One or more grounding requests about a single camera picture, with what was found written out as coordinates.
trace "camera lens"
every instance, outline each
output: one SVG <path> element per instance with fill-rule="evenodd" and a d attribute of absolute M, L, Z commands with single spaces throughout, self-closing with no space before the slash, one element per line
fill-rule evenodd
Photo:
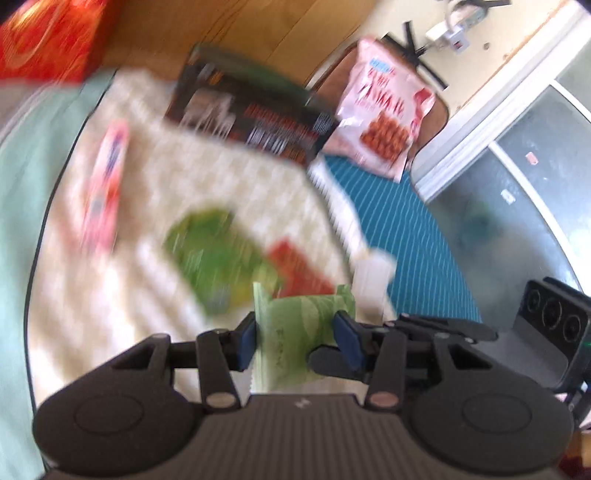
<path fill-rule="evenodd" d="M 554 330 L 562 316 L 562 305 L 556 299 L 549 299 L 542 310 L 542 323 L 546 328 Z"/>
<path fill-rule="evenodd" d="M 532 290 L 527 295 L 527 309 L 530 313 L 536 312 L 540 308 L 540 304 L 542 303 L 542 297 L 540 296 L 540 292 L 538 290 Z"/>
<path fill-rule="evenodd" d="M 579 339 L 580 333 L 581 319 L 578 315 L 570 315 L 562 327 L 564 340 L 566 340 L 568 343 L 574 343 Z"/>

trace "green and yellow package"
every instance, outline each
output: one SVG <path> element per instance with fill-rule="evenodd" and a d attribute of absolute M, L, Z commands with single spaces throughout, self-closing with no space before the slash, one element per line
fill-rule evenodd
<path fill-rule="evenodd" d="M 281 285 L 273 265 L 232 222 L 233 215 L 221 209 L 191 213 L 164 242 L 208 314 L 252 302 L 253 282 L 269 293 Z"/>
<path fill-rule="evenodd" d="M 350 287 L 341 285 L 334 295 L 273 300 L 263 285 L 255 283 L 254 297 L 258 346 L 253 391 L 266 393 L 322 378 L 308 369 L 307 357 L 322 344 L 335 344 L 336 312 L 344 310 L 355 318 Z"/>

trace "beige quilted cloth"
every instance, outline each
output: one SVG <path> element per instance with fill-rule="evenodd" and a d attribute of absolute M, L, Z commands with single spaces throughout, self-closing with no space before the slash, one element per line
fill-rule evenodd
<path fill-rule="evenodd" d="M 161 245 L 191 210 L 223 206 L 262 248 L 289 237 L 335 284 L 348 283 L 322 197 L 297 166 L 178 129 L 166 120 L 169 84 L 120 72 L 83 130 L 51 205 L 28 318 L 37 403 L 155 332 L 192 340 L 235 327 L 242 312 L 207 318 Z M 125 118 L 131 142 L 124 169 L 119 234 L 101 260 L 78 252 L 86 182 L 109 123 Z M 238 378 L 241 396 L 249 375 Z M 197 374 L 177 388 L 197 397 Z"/>

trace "teal striped cushion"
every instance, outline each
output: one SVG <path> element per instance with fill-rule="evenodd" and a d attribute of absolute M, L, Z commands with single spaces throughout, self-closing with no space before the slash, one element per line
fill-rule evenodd
<path fill-rule="evenodd" d="M 370 244 L 398 261 L 388 294 L 398 313 L 480 322 L 480 314 L 452 253 L 407 173 L 400 184 L 367 173 L 341 157 L 326 157 L 336 181 L 359 213 Z"/>

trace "white wall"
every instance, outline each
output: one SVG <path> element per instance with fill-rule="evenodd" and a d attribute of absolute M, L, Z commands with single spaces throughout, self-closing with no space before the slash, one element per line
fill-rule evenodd
<path fill-rule="evenodd" d="M 428 51 L 423 60 L 450 85 L 442 93 L 450 113 L 456 113 L 562 3 L 564 0 L 513 0 L 510 7 L 491 9 L 484 22 L 468 32 L 471 46 L 461 55 L 449 49 Z M 426 42 L 425 33 L 443 17 L 444 2 L 381 0 L 360 32 L 380 36 L 392 32 L 404 38 L 402 23 L 412 20 L 418 47 Z"/>

